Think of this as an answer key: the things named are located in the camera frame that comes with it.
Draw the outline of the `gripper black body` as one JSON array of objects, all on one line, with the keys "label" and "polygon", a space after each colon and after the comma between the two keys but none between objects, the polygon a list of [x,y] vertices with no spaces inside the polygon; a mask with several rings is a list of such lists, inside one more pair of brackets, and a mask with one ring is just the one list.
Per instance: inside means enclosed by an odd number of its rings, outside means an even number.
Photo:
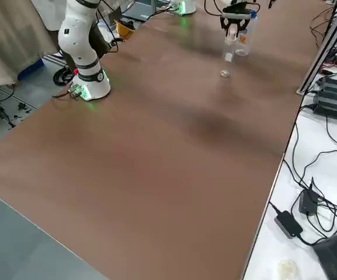
[{"label": "gripper black body", "polygon": [[251,18],[251,10],[246,5],[230,5],[222,9],[221,17],[234,20],[245,20]]}]

